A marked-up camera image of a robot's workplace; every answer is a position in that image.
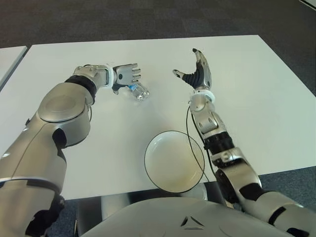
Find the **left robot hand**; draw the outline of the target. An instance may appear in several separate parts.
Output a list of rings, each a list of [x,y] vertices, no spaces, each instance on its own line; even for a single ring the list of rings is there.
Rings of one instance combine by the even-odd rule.
[[[137,63],[116,66],[113,70],[115,79],[112,90],[115,94],[119,93],[120,88],[132,85],[141,78],[141,69]]]

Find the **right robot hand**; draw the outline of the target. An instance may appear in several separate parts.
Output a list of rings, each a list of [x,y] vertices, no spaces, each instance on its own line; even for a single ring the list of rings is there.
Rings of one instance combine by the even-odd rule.
[[[194,89],[201,87],[209,90],[212,85],[212,78],[208,61],[200,50],[193,48],[192,52],[196,56],[196,70],[191,74],[186,74],[179,70],[173,70],[172,72]]]

